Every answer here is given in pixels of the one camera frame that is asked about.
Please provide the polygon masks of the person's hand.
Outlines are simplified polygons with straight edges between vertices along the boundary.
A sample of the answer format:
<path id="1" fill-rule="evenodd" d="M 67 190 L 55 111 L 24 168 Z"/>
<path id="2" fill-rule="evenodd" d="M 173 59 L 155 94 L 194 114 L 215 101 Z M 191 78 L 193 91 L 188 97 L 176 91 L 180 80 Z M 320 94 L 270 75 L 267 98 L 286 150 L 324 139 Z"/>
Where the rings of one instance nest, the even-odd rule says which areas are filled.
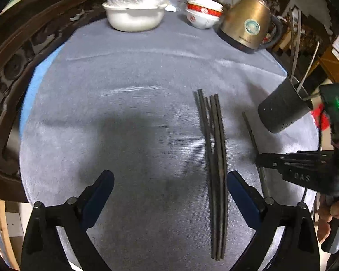
<path id="1" fill-rule="evenodd" d="M 319 208 L 319 221 L 317 237 L 320 243 L 323 243 L 330 235 L 331 226 L 330 221 L 333 218 L 339 219 L 339 201 L 335 202 L 331 206 L 326 204 L 326 196 L 320 196 L 320 208 Z"/>

